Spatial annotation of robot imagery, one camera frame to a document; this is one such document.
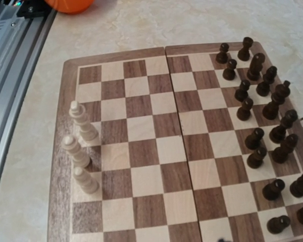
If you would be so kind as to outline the white chess bishop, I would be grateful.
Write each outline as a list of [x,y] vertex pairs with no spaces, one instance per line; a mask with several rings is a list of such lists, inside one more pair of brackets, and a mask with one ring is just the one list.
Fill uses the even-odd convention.
[[82,167],[75,167],[73,169],[73,177],[80,185],[81,189],[87,194],[93,194],[99,189],[97,180]]

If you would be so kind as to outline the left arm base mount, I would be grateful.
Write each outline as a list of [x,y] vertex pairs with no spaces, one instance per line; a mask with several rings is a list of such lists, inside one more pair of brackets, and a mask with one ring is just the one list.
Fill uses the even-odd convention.
[[25,19],[47,17],[51,10],[52,7],[44,0],[27,0],[22,2],[17,17],[24,17]]

